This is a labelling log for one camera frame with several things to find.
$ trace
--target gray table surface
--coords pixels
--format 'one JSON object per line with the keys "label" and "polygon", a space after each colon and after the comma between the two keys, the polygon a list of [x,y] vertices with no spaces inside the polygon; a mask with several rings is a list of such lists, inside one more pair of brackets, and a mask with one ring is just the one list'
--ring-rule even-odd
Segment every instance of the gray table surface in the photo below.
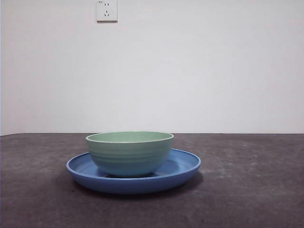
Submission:
{"label": "gray table surface", "polygon": [[202,159],[172,190],[111,195],[75,183],[84,133],[1,137],[2,228],[303,228],[304,134],[175,134]]}

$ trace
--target bowl rim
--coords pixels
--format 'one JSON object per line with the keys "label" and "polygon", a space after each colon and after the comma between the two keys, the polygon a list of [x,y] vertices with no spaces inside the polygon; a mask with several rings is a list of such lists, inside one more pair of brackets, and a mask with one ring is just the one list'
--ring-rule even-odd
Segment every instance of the bowl rim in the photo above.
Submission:
{"label": "bowl rim", "polygon": [[[134,133],[134,132],[145,132],[145,133],[162,133],[162,134],[167,134],[169,135],[168,138],[165,139],[159,139],[159,140],[149,140],[149,141],[144,141],[144,142],[111,142],[111,141],[100,141],[100,140],[93,140],[93,139],[89,139],[89,137],[94,136],[94,135],[98,135],[98,134],[109,134],[109,133]],[[161,141],[165,141],[165,140],[169,140],[169,139],[173,139],[174,135],[171,133],[166,133],[166,132],[150,132],[150,131],[123,131],[123,132],[105,132],[105,133],[96,133],[96,134],[91,134],[88,135],[85,139],[87,141],[90,142],[95,142],[95,143],[114,143],[114,144],[129,144],[129,143],[152,143],[152,142],[161,142]]]}

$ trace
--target green bowl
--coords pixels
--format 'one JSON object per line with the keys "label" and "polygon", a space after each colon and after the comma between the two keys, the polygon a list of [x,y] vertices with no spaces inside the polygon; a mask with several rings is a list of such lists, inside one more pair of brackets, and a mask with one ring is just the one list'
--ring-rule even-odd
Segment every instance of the green bowl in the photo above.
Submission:
{"label": "green bowl", "polygon": [[86,137],[93,162],[121,177],[143,176],[167,159],[174,135],[161,132],[113,132]]}

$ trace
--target plate rim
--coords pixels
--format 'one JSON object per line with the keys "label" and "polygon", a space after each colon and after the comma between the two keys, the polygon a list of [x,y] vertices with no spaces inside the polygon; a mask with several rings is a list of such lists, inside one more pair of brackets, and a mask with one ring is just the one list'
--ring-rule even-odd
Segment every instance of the plate rim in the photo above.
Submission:
{"label": "plate rim", "polygon": [[67,170],[68,170],[69,172],[71,172],[71,173],[73,173],[73,174],[76,174],[76,175],[78,175],[78,176],[87,177],[87,178],[93,178],[93,179],[98,179],[98,180],[106,180],[106,181],[117,181],[117,180],[118,180],[118,181],[136,181],[136,180],[137,180],[137,181],[143,181],[143,180],[152,180],[152,179],[167,178],[167,177],[172,177],[172,176],[179,176],[179,175],[185,174],[185,173],[187,173],[187,172],[191,172],[191,171],[197,169],[197,168],[200,166],[201,160],[200,160],[200,158],[199,158],[197,155],[195,155],[195,154],[193,154],[193,153],[190,153],[190,152],[188,152],[188,151],[183,151],[183,150],[174,149],[174,148],[172,148],[171,150],[180,151],[180,152],[186,153],[186,154],[188,154],[188,155],[191,155],[191,156],[195,157],[195,158],[198,160],[198,163],[197,163],[195,166],[193,166],[193,167],[191,167],[190,169],[187,169],[187,170],[185,170],[185,171],[181,171],[181,172],[177,172],[177,173],[172,173],[172,174],[168,174],[168,175],[163,175],[163,176],[156,176],[156,177],[138,177],[138,178],[136,178],[136,177],[135,177],[135,178],[108,178],[108,177],[97,177],[97,176],[92,176],[92,175],[87,175],[87,174],[83,174],[83,173],[77,172],[77,171],[75,171],[75,170],[73,170],[73,169],[71,169],[71,168],[69,167],[69,164],[70,164],[70,162],[71,162],[73,159],[76,159],[77,157],[84,156],[84,155],[90,153],[90,152],[86,152],[86,153],[79,154],[79,155],[77,155],[77,156],[71,158],[70,160],[68,160],[67,163],[66,163],[66,168],[67,168]]}

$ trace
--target ceramic dish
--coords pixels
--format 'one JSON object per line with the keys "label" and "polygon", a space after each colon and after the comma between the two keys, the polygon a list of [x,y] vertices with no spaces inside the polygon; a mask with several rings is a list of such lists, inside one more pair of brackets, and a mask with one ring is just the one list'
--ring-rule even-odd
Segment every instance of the ceramic dish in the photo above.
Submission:
{"label": "ceramic dish", "polygon": [[177,149],[171,150],[168,159],[155,172],[140,178],[116,178],[100,170],[89,153],[76,156],[66,163],[66,168],[79,184],[114,194],[142,194],[171,189],[189,180],[199,167],[198,156]]}

